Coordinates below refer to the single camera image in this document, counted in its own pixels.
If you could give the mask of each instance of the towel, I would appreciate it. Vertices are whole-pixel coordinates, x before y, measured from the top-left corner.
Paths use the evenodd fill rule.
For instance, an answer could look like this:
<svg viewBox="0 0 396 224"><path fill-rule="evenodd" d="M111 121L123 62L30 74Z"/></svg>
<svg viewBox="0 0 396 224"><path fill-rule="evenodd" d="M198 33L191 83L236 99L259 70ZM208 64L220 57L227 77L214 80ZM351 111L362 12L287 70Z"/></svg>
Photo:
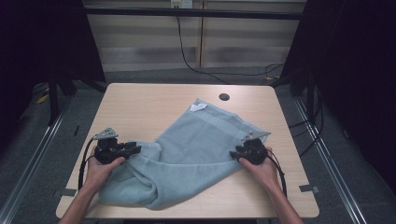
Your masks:
<svg viewBox="0 0 396 224"><path fill-rule="evenodd" d="M263 130L197 99L154 142L133 140L140 154L113 171L99 198L149 209L188 200L241 167L230 151L250 132Z"/></svg>

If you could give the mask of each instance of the round hole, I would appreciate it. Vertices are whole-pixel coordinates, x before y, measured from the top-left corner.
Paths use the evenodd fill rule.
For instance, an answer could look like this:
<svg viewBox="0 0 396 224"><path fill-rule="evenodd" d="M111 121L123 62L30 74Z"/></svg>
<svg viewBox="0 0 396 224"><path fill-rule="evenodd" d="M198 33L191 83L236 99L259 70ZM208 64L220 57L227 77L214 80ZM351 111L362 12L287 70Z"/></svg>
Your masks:
<svg viewBox="0 0 396 224"><path fill-rule="evenodd" d="M230 95L227 94L227 93L222 93L222 94L219 96L219 98L220 98L220 100L222 100L222 101L228 101L228 100L230 100Z"/></svg>

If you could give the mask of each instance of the towel tag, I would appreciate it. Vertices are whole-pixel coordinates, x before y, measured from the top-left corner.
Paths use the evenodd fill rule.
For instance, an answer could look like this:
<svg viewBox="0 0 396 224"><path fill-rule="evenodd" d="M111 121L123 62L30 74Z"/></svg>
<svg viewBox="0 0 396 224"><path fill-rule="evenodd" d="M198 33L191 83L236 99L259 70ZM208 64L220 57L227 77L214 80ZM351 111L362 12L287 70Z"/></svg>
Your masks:
<svg viewBox="0 0 396 224"><path fill-rule="evenodd" d="M206 108L206 106L207 106L206 104L191 105L190 111L191 112L195 112L195 111L198 111L198 110L203 110L203 109Z"/></svg>

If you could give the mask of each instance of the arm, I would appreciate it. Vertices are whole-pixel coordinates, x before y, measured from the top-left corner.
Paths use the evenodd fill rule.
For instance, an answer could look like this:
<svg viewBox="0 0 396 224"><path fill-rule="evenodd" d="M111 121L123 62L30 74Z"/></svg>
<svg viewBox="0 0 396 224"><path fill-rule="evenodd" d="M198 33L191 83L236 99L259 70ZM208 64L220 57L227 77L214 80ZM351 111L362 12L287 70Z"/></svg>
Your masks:
<svg viewBox="0 0 396 224"><path fill-rule="evenodd" d="M253 165L244 158L239 159L239 161L253 173L259 183L267 191L280 223L303 223L289 200L283 194L282 188L277 181L276 167L270 160L265 160L260 165Z"/></svg>
<svg viewBox="0 0 396 224"><path fill-rule="evenodd" d="M93 196L105 184L111 171L124 161L125 159L120 157L110 164L103 165L95 157L91 157L88 160L87 179L59 223L81 223L90 207Z"/></svg>

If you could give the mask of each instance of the gray floor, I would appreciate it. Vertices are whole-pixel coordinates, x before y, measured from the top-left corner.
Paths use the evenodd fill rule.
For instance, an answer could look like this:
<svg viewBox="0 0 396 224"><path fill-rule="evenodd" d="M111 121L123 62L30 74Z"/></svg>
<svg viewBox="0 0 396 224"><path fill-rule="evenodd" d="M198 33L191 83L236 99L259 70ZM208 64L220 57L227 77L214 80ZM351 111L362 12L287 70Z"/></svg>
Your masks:
<svg viewBox="0 0 396 224"><path fill-rule="evenodd" d="M276 77L281 67L269 74ZM263 67L249 68L210 68L210 72L258 74ZM264 76L227 76L216 75L227 83L238 85L260 85ZM155 83L205 83L225 84L210 75L197 74L189 69L168 69L135 72L106 73L107 82L155 82ZM55 210L59 202L54 197L55 190L63 189L73 169L83 142L91 127L92 120L101 102L103 94L90 87L76 83L78 92L73 97L71 105L65 112L63 122L52 140L44 160L24 195L19 209L12 219L12 223L56 223L58 218ZM49 101L41 105L35 103L40 96L42 87L35 89L35 97L27 108L19 125L19 132L13 137L7 147L7 153L0 158L0 204L3 206L10 192L15 188L19 177L31 159L41 137L47 130L50 118ZM276 88L276 94L282 106L289 125L302 121L295 104L296 99L289 93L289 86ZM61 105L66 97L61 95ZM351 193L355 196L367 223L394 223L396 221L396 199L386 184L380 179L375 170L360 154L353 139L346 139L342 125L332 115L329 108L323 104L322 137L340 169ZM320 115L317 118L321 126ZM304 125L290 128L297 149L301 152L311 143L312 138L305 131ZM302 162L312 186L320 189L315 195L320 214L315 218L308 218L306 223L353 223L344 203L320 158L316 147L312 147L302 157ZM122 220L85 220L84 223L122 223Z"/></svg>

